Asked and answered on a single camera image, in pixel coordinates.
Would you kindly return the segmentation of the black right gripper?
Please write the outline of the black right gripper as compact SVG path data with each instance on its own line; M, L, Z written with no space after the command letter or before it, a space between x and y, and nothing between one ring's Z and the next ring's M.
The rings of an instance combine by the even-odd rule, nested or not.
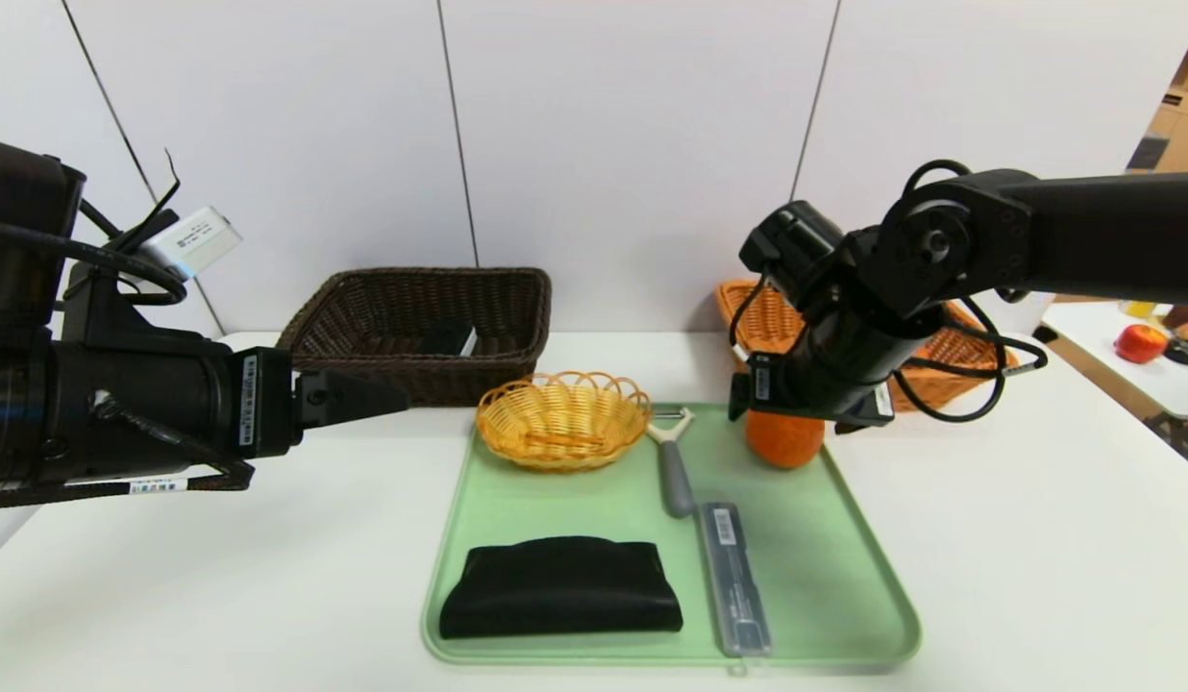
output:
M729 421L779 413L824 421L890 421L889 377L918 350L918 320L872 317L845 301L819 312L791 352L753 352L729 382Z

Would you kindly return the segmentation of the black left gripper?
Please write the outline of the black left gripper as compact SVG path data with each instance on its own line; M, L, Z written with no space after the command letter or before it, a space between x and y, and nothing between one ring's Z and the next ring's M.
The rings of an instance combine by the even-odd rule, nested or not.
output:
M402 388L335 371L301 372L292 390L282 350L236 352L206 338L120 350L55 341L49 482L166 476L200 464L181 443L99 416L93 407L101 391L135 416L242 459L282 457L299 442L293 426L314 430L409 410Z

